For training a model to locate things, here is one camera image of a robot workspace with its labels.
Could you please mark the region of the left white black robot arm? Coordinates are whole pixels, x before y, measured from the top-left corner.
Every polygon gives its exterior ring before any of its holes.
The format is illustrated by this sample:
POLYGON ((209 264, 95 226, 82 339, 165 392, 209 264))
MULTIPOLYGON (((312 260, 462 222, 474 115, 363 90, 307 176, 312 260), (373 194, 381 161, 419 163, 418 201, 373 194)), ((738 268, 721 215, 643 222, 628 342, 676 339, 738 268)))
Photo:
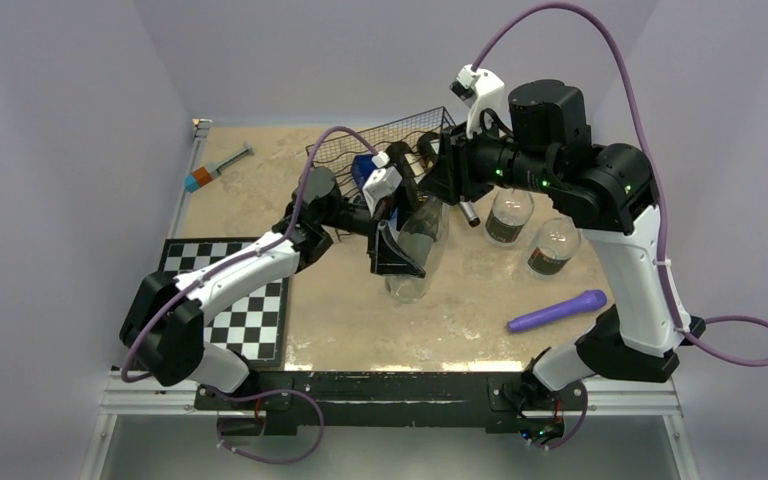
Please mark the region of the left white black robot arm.
POLYGON ((138 363, 163 386, 192 380, 219 391, 232 408, 249 407, 258 382, 248 360, 208 342, 205 327, 236 301, 317 262, 333 244, 328 228, 366 238, 372 273, 424 277, 389 224, 406 190, 395 167, 379 168, 363 186, 364 204, 356 205, 331 170, 310 169, 285 216, 251 245, 177 277, 156 271, 142 280, 119 332, 128 349, 123 365, 138 363))

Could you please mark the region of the olive wine bottle brown label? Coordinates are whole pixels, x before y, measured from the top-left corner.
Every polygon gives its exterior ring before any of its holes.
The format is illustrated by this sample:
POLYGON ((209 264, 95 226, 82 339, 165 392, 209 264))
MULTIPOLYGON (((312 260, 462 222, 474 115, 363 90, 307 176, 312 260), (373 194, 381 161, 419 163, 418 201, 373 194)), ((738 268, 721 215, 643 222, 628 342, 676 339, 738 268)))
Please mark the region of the olive wine bottle brown label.
POLYGON ((418 182, 419 189, 448 205, 458 201, 468 225, 477 227, 481 220, 467 195, 470 183, 465 135, 456 127, 426 132, 420 136, 417 149, 426 173, 425 179, 418 182))

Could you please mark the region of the dark wine bottle Negroamaro label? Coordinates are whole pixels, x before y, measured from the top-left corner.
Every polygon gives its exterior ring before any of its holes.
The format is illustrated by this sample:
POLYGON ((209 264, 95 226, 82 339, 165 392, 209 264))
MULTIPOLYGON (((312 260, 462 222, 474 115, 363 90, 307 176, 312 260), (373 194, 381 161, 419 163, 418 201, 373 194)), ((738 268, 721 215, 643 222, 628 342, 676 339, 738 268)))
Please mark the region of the dark wine bottle Negroamaro label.
POLYGON ((395 193, 395 205, 410 217, 420 206, 415 174, 411 166, 411 147, 404 141, 390 143, 385 149, 402 180, 395 193))

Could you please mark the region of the clear glass bottle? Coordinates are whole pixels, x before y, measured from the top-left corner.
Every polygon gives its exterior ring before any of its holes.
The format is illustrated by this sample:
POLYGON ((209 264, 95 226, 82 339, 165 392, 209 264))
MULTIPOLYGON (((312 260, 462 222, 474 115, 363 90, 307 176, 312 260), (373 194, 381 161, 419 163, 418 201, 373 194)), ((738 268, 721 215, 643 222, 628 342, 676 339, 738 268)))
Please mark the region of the clear glass bottle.
POLYGON ((429 291, 447 246, 449 212, 448 204, 429 196, 404 224, 397 238, 398 245, 424 269, 425 277, 386 277, 385 286, 394 300, 415 303, 429 291))

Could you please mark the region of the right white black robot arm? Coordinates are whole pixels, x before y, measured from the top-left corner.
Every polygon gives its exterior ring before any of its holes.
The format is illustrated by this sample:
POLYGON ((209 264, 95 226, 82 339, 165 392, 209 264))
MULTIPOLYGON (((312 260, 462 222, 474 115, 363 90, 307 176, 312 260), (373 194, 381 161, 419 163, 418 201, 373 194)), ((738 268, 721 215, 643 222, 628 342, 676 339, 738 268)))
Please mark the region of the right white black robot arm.
POLYGON ((614 298, 584 334, 530 361, 521 376, 524 399, 544 407, 592 376, 667 381, 679 366, 678 348, 705 323, 678 305, 659 273, 660 192, 650 159, 625 143, 594 144, 582 92, 559 80, 507 93, 509 127, 482 122, 505 95, 502 87, 451 88, 470 118, 443 131, 420 189, 450 205, 479 200, 494 187, 545 194, 591 244, 614 298))

